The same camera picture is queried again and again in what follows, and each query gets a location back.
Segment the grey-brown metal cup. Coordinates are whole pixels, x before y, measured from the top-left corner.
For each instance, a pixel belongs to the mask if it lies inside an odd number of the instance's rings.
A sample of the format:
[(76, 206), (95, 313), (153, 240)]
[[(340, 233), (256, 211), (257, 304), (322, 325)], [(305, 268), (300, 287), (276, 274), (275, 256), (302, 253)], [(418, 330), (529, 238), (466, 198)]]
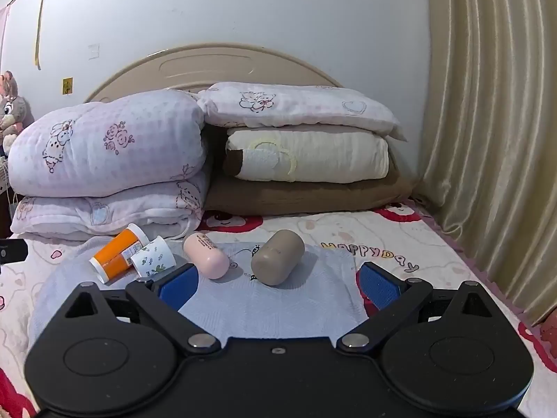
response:
[(267, 286), (283, 283), (305, 253), (303, 240), (297, 233), (280, 229), (252, 257), (252, 274)]

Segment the white floral paper cup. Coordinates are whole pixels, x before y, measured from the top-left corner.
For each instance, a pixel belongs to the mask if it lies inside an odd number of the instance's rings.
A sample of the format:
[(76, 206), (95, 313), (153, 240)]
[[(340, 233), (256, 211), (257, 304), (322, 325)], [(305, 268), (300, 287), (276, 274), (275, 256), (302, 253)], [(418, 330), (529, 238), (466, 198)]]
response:
[(136, 252), (131, 262), (139, 277), (152, 277), (176, 265), (174, 254), (161, 236)]

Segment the orange bottle white cap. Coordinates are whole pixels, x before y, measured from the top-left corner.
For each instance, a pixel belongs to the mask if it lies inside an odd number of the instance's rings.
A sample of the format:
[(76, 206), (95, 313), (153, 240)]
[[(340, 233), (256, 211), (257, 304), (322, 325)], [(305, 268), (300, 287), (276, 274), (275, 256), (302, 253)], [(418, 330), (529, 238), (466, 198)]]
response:
[(90, 258), (90, 264), (103, 284), (127, 271), (131, 257), (144, 248), (149, 239), (138, 225), (129, 224), (107, 245)]

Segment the cartoon print bed sheet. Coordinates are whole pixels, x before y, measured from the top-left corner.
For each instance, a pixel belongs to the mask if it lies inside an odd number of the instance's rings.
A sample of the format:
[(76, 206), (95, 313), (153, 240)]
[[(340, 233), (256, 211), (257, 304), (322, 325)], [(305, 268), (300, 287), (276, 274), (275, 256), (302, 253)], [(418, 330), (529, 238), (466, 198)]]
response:
[[(208, 212), (199, 231), (214, 242), (249, 242), (259, 246), (278, 229), (291, 229), (310, 245), (344, 249), (352, 268), (374, 261), (393, 274), (415, 274), (435, 286), (452, 287), (476, 279), (460, 249), (443, 239), (430, 216), (412, 203), (363, 212), (321, 213), (290, 217), (233, 216)], [(23, 362), (34, 326), (29, 322), (41, 306), (42, 284), (60, 264), (87, 247), (82, 233), (28, 234), (26, 261), (1, 274), (1, 414), (31, 417), (37, 406), (23, 377)]]

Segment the pink capsule-shaped bottle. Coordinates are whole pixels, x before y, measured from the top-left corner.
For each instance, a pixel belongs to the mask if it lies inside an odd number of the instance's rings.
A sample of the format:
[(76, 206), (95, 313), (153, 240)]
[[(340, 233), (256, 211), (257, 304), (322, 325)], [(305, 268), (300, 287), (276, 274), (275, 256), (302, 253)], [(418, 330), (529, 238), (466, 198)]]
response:
[(195, 232), (184, 240), (183, 251), (203, 277), (219, 279), (228, 273), (228, 256), (205, 234)]

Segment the light blue-grey cloth mat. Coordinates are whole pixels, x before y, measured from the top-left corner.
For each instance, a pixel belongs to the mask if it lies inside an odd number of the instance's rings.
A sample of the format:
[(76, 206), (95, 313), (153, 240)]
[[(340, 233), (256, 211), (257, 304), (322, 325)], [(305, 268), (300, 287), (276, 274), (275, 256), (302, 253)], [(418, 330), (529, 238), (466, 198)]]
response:
[[(187, 262), (180, 242), (167, 243), (174, 248), (176, 265), (155, 277)], [(216, 280), (199, 274), (197, 291), (179, 313), (220, 342), (226, 343), (229, 337), (329, 337), (336, 342), (367, 319), (356, 284), (356, 264), (346, 250), (306, 245), (290, 276), (277, 287), (269, 287), (253, 277), (251, 270), (259, 243), (226, 242), (218, 246), (230, 260), (228, 273)], [(132, 267), (109, 285), (102, 284), (90, 264), (93, 251), (84, 250), (64, 261), (42, 285), (29, 321), (30, 345), (81, 282), (91, 281), (101, 291), (113, 292), (138, 278)]]

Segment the brown pillow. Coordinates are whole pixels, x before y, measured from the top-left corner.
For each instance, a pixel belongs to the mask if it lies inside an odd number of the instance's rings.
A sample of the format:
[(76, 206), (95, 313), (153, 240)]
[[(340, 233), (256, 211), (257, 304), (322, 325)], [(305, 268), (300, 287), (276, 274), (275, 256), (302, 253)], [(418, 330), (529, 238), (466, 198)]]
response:
[(363, 211), (402, 201), (413, 190), (393, 162), (385, 178), (349, 184), (241, 180), (236, 175), (242, 163), (240, 152), (230, 151), (223, 166), (211, 171), (204, 210), (245, 216)]

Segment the folded pink white quilt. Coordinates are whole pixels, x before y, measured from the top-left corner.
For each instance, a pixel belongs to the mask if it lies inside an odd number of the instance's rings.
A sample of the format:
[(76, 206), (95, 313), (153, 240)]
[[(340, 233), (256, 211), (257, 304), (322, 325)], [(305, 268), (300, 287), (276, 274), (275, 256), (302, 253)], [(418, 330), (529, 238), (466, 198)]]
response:
[(86, 240), (138, 225), (179, 239), (200, 224), (209, 185), (204, 115), (177, 90), (136, 93), (41, 117), (8, 154), (21, 195), (15, 234)]

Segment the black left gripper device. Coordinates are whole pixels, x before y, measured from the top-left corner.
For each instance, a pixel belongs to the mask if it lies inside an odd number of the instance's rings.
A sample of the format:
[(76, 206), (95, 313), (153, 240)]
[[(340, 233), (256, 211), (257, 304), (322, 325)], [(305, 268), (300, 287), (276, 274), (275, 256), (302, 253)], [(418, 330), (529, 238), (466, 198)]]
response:
[(28, 257), (28, 244), (23, 239), (0, 240), (0, 264), (25, 261)]

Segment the beige pleated curtain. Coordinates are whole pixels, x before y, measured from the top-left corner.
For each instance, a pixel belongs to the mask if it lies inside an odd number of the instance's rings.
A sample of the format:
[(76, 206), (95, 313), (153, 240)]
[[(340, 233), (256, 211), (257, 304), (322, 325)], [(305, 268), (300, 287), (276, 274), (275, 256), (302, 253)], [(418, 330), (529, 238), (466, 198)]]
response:
[(531, 324), (556, 308), (556, 0), (429, 0), (418, 193)]

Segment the cream embroidered pillow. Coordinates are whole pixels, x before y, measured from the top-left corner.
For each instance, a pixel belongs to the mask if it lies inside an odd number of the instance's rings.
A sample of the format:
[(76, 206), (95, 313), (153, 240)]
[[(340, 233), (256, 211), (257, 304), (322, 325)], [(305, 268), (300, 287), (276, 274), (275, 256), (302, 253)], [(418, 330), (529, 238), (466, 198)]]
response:
[(348, 184), (386, 177), (390, 159), (387, 141), (371, 131), (296, 125), (230, 129), (226, 167), (246, 181)]

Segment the pink cartoon pillow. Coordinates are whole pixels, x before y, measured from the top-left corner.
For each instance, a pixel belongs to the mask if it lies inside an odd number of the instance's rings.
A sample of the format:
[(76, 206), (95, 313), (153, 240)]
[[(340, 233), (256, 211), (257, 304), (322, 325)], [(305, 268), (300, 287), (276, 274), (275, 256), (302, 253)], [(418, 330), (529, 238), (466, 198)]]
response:
[(390, 109), (346, 88), (218, 82), (199, 92), (197, 103), (209, 124), (229, 129), (342, 125), (406, 140)]

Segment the beige wooden headboard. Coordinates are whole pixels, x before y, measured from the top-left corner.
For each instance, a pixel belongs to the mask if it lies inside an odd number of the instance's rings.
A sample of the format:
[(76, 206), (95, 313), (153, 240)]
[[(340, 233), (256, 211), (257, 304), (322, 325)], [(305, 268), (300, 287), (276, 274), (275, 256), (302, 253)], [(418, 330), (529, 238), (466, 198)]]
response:
[(313, 65), (279, 51), (249, 44), (206, 42), (162, 50), (135, 61), (108, 78), (86, 100), (110, 102), (165, 88), (196, 93), (223, 81), (340, 85)]

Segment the plush bunny toy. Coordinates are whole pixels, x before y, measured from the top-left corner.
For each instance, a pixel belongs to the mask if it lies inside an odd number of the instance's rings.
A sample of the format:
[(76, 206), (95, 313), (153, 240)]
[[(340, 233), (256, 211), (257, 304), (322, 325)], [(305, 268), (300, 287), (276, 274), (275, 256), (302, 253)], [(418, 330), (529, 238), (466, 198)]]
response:
[(1, 145), (4, 155), (19, 134), (32, 123), (30, 106), (18, 91), (17, 81), (11, 71), (1, 74)]

